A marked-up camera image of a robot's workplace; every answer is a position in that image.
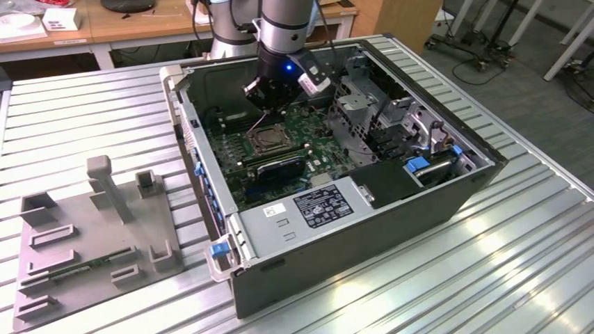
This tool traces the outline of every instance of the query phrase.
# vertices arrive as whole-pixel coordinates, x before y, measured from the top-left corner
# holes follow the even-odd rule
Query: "warning label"
[[[334,185],[294,197],[293,201],[310,228],[318,228],[352,213]]]

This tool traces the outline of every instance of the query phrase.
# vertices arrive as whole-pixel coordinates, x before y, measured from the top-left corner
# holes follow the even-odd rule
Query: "motherboard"
[[[246,210],[334,180],[354,169],[326,124],[326,109],[289,106],[280,114],[216,119],[208,141],[238,206]]]

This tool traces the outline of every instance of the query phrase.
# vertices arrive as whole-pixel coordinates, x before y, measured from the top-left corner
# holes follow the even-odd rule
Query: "wooden desk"
[[[184,0],[157,0],[153,10],[130,14],[110,12],[99,0],[78,0],[75,8],[83,10],[79,31],[49,33],[47,38],[0,45],[0,62],[41,58],[63,54],[91,53],[101,70],[114,68],[109,51],[196,39],[192,32],[190,12]],[[336,3],[322,7],[328,25],[337,24],[336,39],[349,36],[356,8],[342,8]],[[209,26],[196,25],[200,38],[210,38]],[[58,47],[53,41],[86,39],[75,45]]]
[[[441,0],[350,0],[360,9],[352,26],[352,36],[390,33],[420,54],[431,34]]]
[[[0,62],[61,56],[89,52],[93,42],[87,18],[86,0],[71,6],[78,10],[81,21],[77,31],[47,31],[47,37],[0,44]]]

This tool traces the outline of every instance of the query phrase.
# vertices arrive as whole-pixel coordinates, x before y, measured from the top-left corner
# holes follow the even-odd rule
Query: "blue latch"
[[[210,245],[210,256],[213,259],[225,256],[228,253],[230,253],[230,247],[226,241]]]
[[[422,169],[424,167],[428,166],[428,161],[425,158],[422,157],[416,157],[412,158],[410,160],[408,160],[406,162],[406,168],[409,170],[410,173],[416,172],[418,169]]]
[[[453,154],[459,157],[463,152],[461,148],[457,145],[453,145],[452,150]]]
[[[202,169],[202,163],[200,161],[196,162],[196,166],[193,167],[194,176],[200,176],[200,170]]]

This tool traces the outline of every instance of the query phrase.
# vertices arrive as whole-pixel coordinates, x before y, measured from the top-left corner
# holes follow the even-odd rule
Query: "cable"
[[[388,103],[389,103],[389,97],[385,96],[385,98],[382,99],[382,102],[381,102],[381,106],[378,107],[377,112],[374,113],[374,115],[373,115],[372,118],[370,118],[370,121],[369,121],[369,129],[370,129],[370,128],[374,128],[377,119],[378,119],[378,117],[380,117],[380,115],[381,115],[381,112],[382,112],[382,109],[385,109]]]
[[[123,58],[127,58],[130,61],[133,61],[136,63],[136,65],[146,65],[146,64],[150,64],[154,61],[154,59],[157,59],[158,50],[160,50],[160,45],[157,45],[157,48],[154,49],[154,53],[152,55],[152,58],[146,62],[141,62],[137,59],[132,58],[130,56],[126,56],[125,54],[121,54],[121,56]]]
[[[229,15],[230,15],[230,23],[233,23],[233,26],[236,29],[241,28],[240,25],[237,24],[237,21],[234,20],[234,15],[233,15],[233,0],[229,0]]]
[[[208,0],[204,1],[205,11],[208,12],[208,25],[210,26],[212,35],[214,34],[214,28],[212,28],[212,12],[210,5],[206,4]]]
[[[484,80],[483,82],[468,82],[468,81],[463,80],[463,78],[460,78],[460,77],[457,76],[457,74],[455,73],[455,70],[457,69],[457,67],[460,67],[463,64],[469,63],[471,61],[473,61],[473,58],[472,58],[472,59],[468,59],[467,61],[461,61],[461,62],[460,62],[456,66],[453,66],[453,68],[452,68],[452,76],[453,76],[459,81],[461,81],[464,84],[468,84],[468,85],[472,85],[472,86],[481,86],[481,85],[485,85],[488,82],[491,82],[491,80],[492,80],[493,78],[496,78],[499,75],[501,75],[503,72],[504,72],[504,70],[505,70],[505,69],[501,69],[500,72],[499,72],[497,74],[495,74],[492,77],[489,77],[489,78],[488,78],[487,80]]]
[[[453,39],[455,36],[452,34],[452,27],[449,26],[449,22],[447,21],[447,15],[445,15],[445,0],[443,0],[441,12],[443,12],[443,21],[445,21],[445,25],[447,25],[445,38]]]
[[[197,7],[197,0],[192,0],[192,30],[197,40],[200,56],[202,56],[204,52],[202,39],[200,38],[200,36],[197,36],[197,31],[196,31],[196,7]]]
[[[358,152],[358,151],[356,151],[356,150],[353,150],[353,149],[350,149],[350,148],[345,148],[348,151],[350,151],[350,152],[353,152],[353,153],[357,153],[357,154],[361,154],[361,155],[376,155],[376,153],[362,153],[362,152]]]
[[[451,47],[452,49],[456,49],[456,50],[459,50],[459,51],[465,52],[467,54],[469,54],[469,55],[471,55],[473,58],[476,58],[476,59],[483,59],[483,57],[479,56],[479,54],[473,53],[473,52],[472,52],[471,50],[468,50],[468,49],[464,49],[464,48],[459,47],[459,46],[455,45],[455,44],[449,44],[447,41],[440,41],[440,44],[445,45],[447,47]]]
[[[336,64],[337,64],[336,49],[333,48],[333,42],[332,42],[332,37],[330,37],[330,30],[326,28],[325,16],[324,16],[324,12],[321,10],[321,6],[318,5],[318,0],[314,0],[314,5],[317,6],[318,16],[321,17],[321,23],[324,24],[325,35],[326,35],[326,42],[329,43],[330,49],[332,49],[333,66],[336,67]]]
[[[476,15],[473,16],[472,22],[471,22],[471,29],[473,29],[473,25],[479,19],[479,16],[483,14],[484,6],[487,4],[488,0],[484,0],[483,4],[480,5],[479,11],[476,12]]]
[[[563,88],[564,88],[564,94],[565,94],[567,97],[571,99],[571,101],[573,101],[575,104],[576,104],[577,106],[580,106],[581,109],[583,109],[584,111],[587,111],[588,113],[594,114],[594,111],[592,111],[587,106],[584,106],[584,105],[581,104],[581,102],[579,102],[579,101],[575,99],[575,97],[571,96],[571,94],[569,94],[569,92],[568,92],[567,85],[563,85]]]
[[[594,59],[594,51],[583,59],[583,62],[581,62],[581,65],[580,65],[580,67],[583,67],[583,69],[585,69],[585,67],[589,64],[589,62],[592,61],[592,59]]]
[[[261,121],[262,121],[262,119],[265,118],[266,115],[268,115],[266,113],[262,113],[260,119],[258,119],[258,120],[256,121],[256,123],[250,126],[250,128],[249,128],[249,130],[245,132],[245,134],[248,134],[248,133],[250,132],[250,130],[254,129],[254,127],[261,123]]]
[[[581,86],[580,82],[575,80],[573,77],[571,77],[571,80],[576,84],[576,86],[580,88],[580,90],[585,93],[587,97],[594,101],[594,95],[587,91],[585,87]]]
[[[121,53],[125,53],[125,54],[134,54],[136,52],[138,52],[138,50],[140,50],[140,47],[136,47],[133,51],[123,51],[123,50],[119,50],[119,52],[121,52]]]
[[[571,79],[571,81],[573,82],[573,84],[575,84],[575,85],[580,88],[580,90],[587,94],[588,98],[589,98],[591,100],[594,100],[594,99],[592,99],[592,96],[589,95],[589,93],[587,92],[587,90],[584,89],[584,87],[581,87],[581,85],[579,84],[579,81],[575,80],[572,74],[571,74],[569,72],[564,72],[564,77],[568,78],[568,79]],[[569,90],[568,90],[568,82],[569,82],[569,81],[561,79],[560,82],[561,82],[561,85],[563,85],[564,94],[565,94],[567,97],[571,99],[571,101],[573,101],[575,104],[576,104],[577,106],[580,106],[581,109],[583,109],[584,111],[587,111],[588,113],[594,114],[594,110],[592,110],[592,108],[588,107],[587,105],[583,105],[581,102],[580,102],[580,101],[571,95],[571,92],[569,92]]]

